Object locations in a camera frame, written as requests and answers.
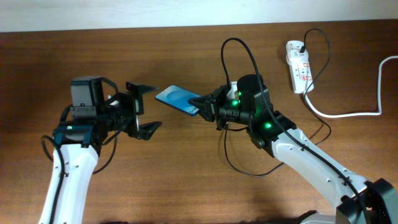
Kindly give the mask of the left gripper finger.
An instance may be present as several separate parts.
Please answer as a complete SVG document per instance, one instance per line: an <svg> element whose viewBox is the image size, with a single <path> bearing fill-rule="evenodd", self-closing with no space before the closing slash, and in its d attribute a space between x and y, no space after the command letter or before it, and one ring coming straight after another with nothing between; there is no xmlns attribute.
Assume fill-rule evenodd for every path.
<svg viewBox="0 0 398 224"><path fill-rule="evenodd" d="M149 140L155 131L161 126L161 121L154 121L138 126L137 138L140 140Z"/></svg>
<svg viewBox="0 0 398 224"><path fill-rule="evenodd" d="M135 95L143 95L153 91L158 91L160 88L157 86L148 86L139 83L127 82L126 89Z"/></svg>

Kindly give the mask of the blue Galaxy smartphone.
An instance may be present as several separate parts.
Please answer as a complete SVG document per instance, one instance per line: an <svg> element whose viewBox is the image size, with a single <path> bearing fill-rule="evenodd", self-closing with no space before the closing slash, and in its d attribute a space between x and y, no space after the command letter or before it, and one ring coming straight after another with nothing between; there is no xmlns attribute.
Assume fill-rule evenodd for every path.
<svg viewBox="0 0 398 224"><path fill-rule="evenodd" d="M185 114L195 116L198 114L199 109L191 105L188 101L191 98L197 97L200 96L196 93L180 88L179 86L170 85L157 94L155 99Z"/></svg>

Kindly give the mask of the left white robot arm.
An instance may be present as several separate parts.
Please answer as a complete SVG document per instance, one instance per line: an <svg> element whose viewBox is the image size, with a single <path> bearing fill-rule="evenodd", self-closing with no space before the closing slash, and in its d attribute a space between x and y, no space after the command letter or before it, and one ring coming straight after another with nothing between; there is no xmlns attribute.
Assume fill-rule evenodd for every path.
<svg viewBox="0 0 398 224"><path fill-rule="evenodd" d="M71 105L53 134L41 138L54 151L46 153L53 167L40 223L81 223L91 176L99 173L101 148L116 142L121 133L148 141L161 125L139 122L142 96L155 91L154 86L127 82L127 90L120 92L111 80L99 77L75 79L70 89Z"/></svg>

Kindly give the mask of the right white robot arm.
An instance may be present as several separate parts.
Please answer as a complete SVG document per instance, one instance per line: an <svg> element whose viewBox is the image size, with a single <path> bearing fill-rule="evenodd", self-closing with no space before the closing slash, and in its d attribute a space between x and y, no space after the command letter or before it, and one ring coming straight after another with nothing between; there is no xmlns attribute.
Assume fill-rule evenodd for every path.
<svg viewBox="0 0 398 224"><path fill-rule="evenodd" d="M397 223L397 191L385 179L374 182L336 162L309 140L296 124L273 109L262 77L245 75L232 86L189 99L207 121L246 125L252 143L293 168L335 209L334 215L314 212L303 223Z"/></svg>

